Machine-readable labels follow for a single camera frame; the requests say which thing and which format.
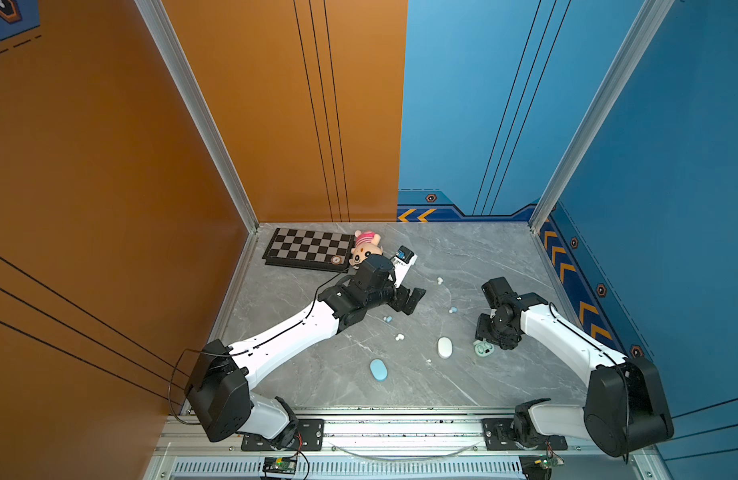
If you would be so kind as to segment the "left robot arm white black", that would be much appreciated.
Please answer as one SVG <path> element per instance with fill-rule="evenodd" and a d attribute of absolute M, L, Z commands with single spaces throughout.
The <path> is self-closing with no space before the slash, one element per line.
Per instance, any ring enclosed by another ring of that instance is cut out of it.
<path fill-rule="evenodd" d="M 198 350 L 184 388 L 197 425 L 211 442 L 236 434 L 257 435 L 275 449 L 298 444 L 302 428 L 280 397 L 265 398 L 254 388 L 278 367 L 309 347 L 361 322 L 387 305 L 410 315 L 425 292 L 403 280 L 417 261 L 405 246 L 388 258 L 371 254 L 350 274 L 319 287 L 313 301 L 270 329 L 225 345 L 214 340 Z"/>

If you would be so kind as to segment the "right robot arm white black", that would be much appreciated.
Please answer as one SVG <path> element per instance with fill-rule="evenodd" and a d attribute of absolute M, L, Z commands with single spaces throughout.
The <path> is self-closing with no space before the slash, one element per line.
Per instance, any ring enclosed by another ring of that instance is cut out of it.
<path fill-rule="evenodd" d="M 535 449 L 573 437 L 593 442 L 611 457 L 625 457 L 673 437 L 668 402 L 651 361 L 600 343 L 541 296 L 516 293 L 504 277 L 488 280 L 481 290 L 490 311 L 478 319 L 477 339 L 513 350 L 523 337 L 531 337 L 587 388 L 581 406 L 556 405 L 547 398 L 516 406 L 511 421 L 484 423 L 487 439 Z"/>

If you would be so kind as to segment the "mint green earbud case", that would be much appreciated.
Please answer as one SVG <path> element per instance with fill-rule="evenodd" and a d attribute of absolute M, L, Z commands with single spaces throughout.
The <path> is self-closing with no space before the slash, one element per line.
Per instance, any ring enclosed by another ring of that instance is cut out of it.
<path fill-rule="evenodd" d="M 486 358 L 494 353 L 495 346 L 486 340 L 475 340 L 473 349 L 478 358 Z"/>

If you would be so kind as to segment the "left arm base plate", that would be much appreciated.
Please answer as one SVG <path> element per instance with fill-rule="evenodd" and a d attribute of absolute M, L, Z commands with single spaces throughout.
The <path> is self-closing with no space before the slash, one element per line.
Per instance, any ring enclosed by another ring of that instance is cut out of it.
<path fill-rule="evenodd" d="M 287 427 L 282 437 L 273 442 L 256 434 L 244 434 L 241 449 L 244 452 L 321 451 L 325 421 L 321 418 L 300 419 L 296 427 Z"/>

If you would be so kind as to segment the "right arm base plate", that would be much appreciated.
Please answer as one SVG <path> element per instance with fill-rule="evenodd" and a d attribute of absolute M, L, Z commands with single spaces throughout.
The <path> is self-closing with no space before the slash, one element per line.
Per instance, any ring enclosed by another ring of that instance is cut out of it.
<path fill-rule="evenodd" d="M 533 427 L 521 433 L 513 419 L 507 417 L 481 420 L 482 436 L 488 451 L 539 451 L 550 447 L 553 451 L 565 451 L 568 443 L 563 436 L 541 435 Z"/>

